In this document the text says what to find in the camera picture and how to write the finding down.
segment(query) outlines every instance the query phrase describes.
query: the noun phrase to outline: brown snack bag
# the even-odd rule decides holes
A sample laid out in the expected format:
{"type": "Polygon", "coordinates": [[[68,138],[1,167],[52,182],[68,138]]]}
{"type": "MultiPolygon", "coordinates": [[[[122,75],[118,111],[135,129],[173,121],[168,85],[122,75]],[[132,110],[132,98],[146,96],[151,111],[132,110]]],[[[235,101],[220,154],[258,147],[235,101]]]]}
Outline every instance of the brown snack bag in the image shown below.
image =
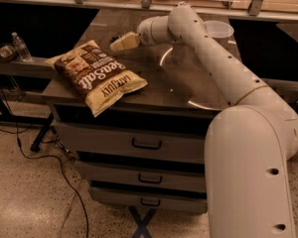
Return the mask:
{"type": "Polygon", "coordinates": [[[147,80],[105,54],[95,41],[47,59],[46,63],[68,80],[94,117],[123,94],[148,84],[147,80]]]}

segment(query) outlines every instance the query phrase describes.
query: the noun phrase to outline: drawer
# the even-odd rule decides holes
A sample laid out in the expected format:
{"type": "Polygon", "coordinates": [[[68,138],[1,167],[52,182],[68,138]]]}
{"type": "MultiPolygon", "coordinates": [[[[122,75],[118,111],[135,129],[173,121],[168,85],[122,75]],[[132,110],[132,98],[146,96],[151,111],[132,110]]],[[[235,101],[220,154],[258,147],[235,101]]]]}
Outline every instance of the drawer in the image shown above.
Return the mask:
{"type": "Polygon", "coordinates": [[[54,122],[72,152],[92,152],[182,163],[204,162],[204,136],[54,122]]]}
{"type": "Polygon", "coordinates": [[[91,187],[90,196],[100,203],[116,203],[130,206],[146,206],[157,209],[206,213],[207,201],[201,198],[185,198],[159,194],[136,193],[125,190],[91,187]]]}
{"type": "Polygon", "coordinates": [[[84,162],[75,162],[75,166],[81,177],[87,180],[206,192],[203,171],[197,174],[84,162]]]}

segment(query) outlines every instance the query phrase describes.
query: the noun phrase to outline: drawer handle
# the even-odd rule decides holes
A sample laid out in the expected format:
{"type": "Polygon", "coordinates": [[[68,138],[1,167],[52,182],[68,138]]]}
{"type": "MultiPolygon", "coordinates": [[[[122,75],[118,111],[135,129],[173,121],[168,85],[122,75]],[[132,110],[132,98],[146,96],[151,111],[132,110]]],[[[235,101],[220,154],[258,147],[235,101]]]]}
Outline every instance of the drawer handle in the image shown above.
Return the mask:
{"type": "Polygon", "coordinates": [[[140,144],[139,142],[136,142],[135,138],[132,138],[131,144],[135,148],[147,149],[147,150],[159,150],[162,146],[161,140],[159,140],[157,146],[148,146],[148,145],[144,145],[144,144],[140,144]]]}
{"type": "Polygon", "coordinates": [[[153,184],[159,184],[162,181],[162,176],[159,177],[159,180],[148,180],[148,179],[144,179],[141,177],[141,174],[138,175],[138,180],[140,182],[144,182],[144,183],[153,183],[153,184]]]}
{"type": "Polygon", "coordinates": [[[144,206],[158,207],[160,206],[160,199],[158,199],[157,203],[149,203],[149,202],[145,202],[145,199],[141,198],[140,203],[144,206]]]}

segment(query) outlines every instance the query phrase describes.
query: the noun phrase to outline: power cord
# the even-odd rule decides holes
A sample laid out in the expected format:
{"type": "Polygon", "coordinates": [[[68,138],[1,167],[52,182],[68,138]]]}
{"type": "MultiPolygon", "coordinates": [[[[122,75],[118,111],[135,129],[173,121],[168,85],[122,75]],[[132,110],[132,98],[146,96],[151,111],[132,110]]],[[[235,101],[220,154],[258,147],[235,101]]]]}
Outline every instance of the power cord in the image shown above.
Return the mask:
{"type": "MultiPolygon", "coordinates": [[[[4,93],[4,91],[2,90],[1,87],[0,87],[0,90],[1,90],[1,93],[2,93],[3,98],[5,100],[6,106],[9,109],[10,113],[12,114],[12,110],[11,110],[11,108],[9,106],[9,103],[7,101],[7,98],[6,98],[6,95],[5,95],[5,93],[4,93]]],[[[84,216],[85,216],[85,220],[86,220],[86,238],[88,238],[89,237],[89,220],[88,220],[88,215],[87,215],[87,211],[86,211],[85,205],[84,205],[84,203],[82,201],[82,198],[81,198],[79,192],[71,185],[70,181],[68,180],[68,178],[67,178],[67,176],[66,176],[66,174],[64,172],[64,164],[63,164],[61,158],[58,157],[58,156],[55,156],[55,155],[46,155],[46,156],[39,156],[39,157],[29,157],[29,156],[25,155],[25,153],[23,152],[23,149],[22,149],[22,143],[21,143],[21,139],[20,139],[20,136],[19,136],[20,133],[22,133],[24,131],[19,131],[19,125],[18,125],[17,122],[16,122],[16,128],[17,128],[17,132],[16,133],[9,132],[9,131],[4,131],[4,130],[1,130],[1,129],[0,129],[0,131],[6,132],[6,133],[11,133],[11,134],[16,134],[17,135],[17,144],[18,144],[18,147],[20,149],[20,152],[21,152],[21,154],[23,155],[24,158],[26,158],[28,160],[38,160],[38,159],[45,159],[45,158],[52,158],[52,159],[57,159],[58,160],[58,162],[60,164],[61,173],[63,175],[64,180],[67,182],[67,184],[69,185],[69,187],[76,193],[76,195],[79,198],[79,201],[80,201],[80,204],[81,204],[81,207],[82,207],[84,216]]],[[[56,141],[53,141],[53,142],[51,141],[51,142],[47,142],[47,143],[57,143],[57,142],[59,142],[59,140],[56,140],[56,141]]]]}

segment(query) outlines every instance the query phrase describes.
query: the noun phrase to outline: water bottle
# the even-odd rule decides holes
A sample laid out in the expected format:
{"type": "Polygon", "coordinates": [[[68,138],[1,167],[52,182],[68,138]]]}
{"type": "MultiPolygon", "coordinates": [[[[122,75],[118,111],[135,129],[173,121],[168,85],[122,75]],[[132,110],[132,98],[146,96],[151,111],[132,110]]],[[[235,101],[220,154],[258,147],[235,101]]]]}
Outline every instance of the water bottle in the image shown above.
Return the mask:
{"type": "Polygon", "coordinates": [[[23,41],[23,39],[18,36],[17,33],[12,33],[12,43],[14,45],[14,47],[16,48],[20,59],[22,61],[30,61],[32,60],[31,54],[25,44],[25,42],[23,41]]]}

